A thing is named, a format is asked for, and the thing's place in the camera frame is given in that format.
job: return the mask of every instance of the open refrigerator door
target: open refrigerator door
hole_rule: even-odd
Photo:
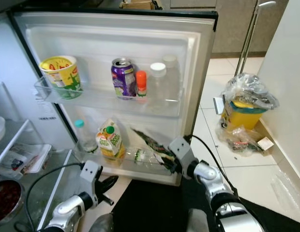
[[[27,12],[24,9],[14,13],[12,21],[16,23],[16,32],[34,57],[34,66],[54,56],[76,58],[81,88],[59,90],[43,76],[35,83],[39,95],[45,101],[59,104],[74,132],[74,122],[78,119],[84,120],[95,134],[111,118],[120,128],[123,144],[128,149],[149,148],[132,129],[144,132],[163,145],[178,135],[192,133],[217,14],[118,12],[44,12],[41,9]],[[154,110],[148,104],[149,98],[140,101],[138,97],[116,96],[110,71],[114,59],[125,57],[134,70],[144,70],[149,76],[150,65],[162,62],[167,54],[175,55],[180,65],[182,86],[177,98],[161,99],[165,107]],[[67,99],[64,95],[77,97]],[[149,171],[140,167],[137,171],[125,168],[124,164],[114,167],[101,158],[99,150],[97,154],[82,156],[82,159],[102,162],[108,174],[179,184],[176,174],[162,175],[156,169]]]

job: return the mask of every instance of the yellow plastic tub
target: yellow plastic tub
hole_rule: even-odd
[[[226,102],[221,118],[227,130],[232,130],[243,125],[246,129],[252,130],[265,109],[254,108],[253,105],[240,101]]]

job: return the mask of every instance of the black mat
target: black mat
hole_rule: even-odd
[[[242,202],[268,232],[300,232],[300,223],[245,199]],[[205,211],[210,232],[216,232],[205,189],[195,181],[183,179],[180,187],[172,187],[133,180],[113,209],[115,232],[184,232],[190,208]]]

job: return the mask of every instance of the black cable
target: black cable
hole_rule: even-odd
[[[226,176],[225,173],[223,172],[222,168],[220,167],[219,162],[217,161],[216,157],[214,156],[214,154],[213,154],[213,152],[210,150],[210,148],[207,146],[207,144],[206,144],[202,139],[200,139],[198,136],[193,135],[193,134],[192,134],[192,135],[186,135],[186,136],[184,136],[184,139],[185,139],[185,140],[191,140],[192,137],[198,139],[198,140],[205,146],[205,148],[207,148],[207,150],[208,150],[209,153],[211,154],[211,156],[212,156],[214,162],[216,163],[218,169],[220,170],[222,176],[223,176],[224,179],[227,181],[227,183],[230,185],[230,187],[231,187],[231,189],[232,189],[234,195],[238,197],[238,191],[237,191],[237,188],[235,188],[235,187],[232,185],[232,183],[229,181],[229,179],[227,178],[227,176]]]
[[[82,168],[82,163],[70,163],[70,164],[66,164],[66,165],[63,165],[63,166],[60,166],[58,168],[55,168],[55,169],[52,169],[51,171],[47,172],[46,174],[40,176],[39,178],[37,178],[30,186],[29,190],[28,190],[28,193],[26,194],[26,198],[25,198],[25,212],[26,212],[26,216],[28,217],[28,220],[30,222],[30,228],[32,230],[32,232],[37,232],[35,230],[35,226],[34,226],[34,223],[33,223],[33,219],[31,218],[30,216],[30,211],[29,211],[29,206],[28,206],[28,201],[29,201],[29,196],[30,196],[30,191],[32,190],[32,188],[35,186],[35,184],[40,181],[42,178],[44,178],[45,176],[49,175],[50,173],[53,173],[59,169],[62,169],[62,168],[65,168],[65,167],[69,167],[69,166],[73,166],[73,165],[79,165],[81,168]]]

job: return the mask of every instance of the soda can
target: soda can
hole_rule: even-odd
[[[129,59],[118,58],[113,60],[111,74],[117,96],[136,96],[136,79]]]
[[[76,63],[75,57],[57,56],[45,59],[39,65],[52,87],[63,99],[74,99],[82,93]]]

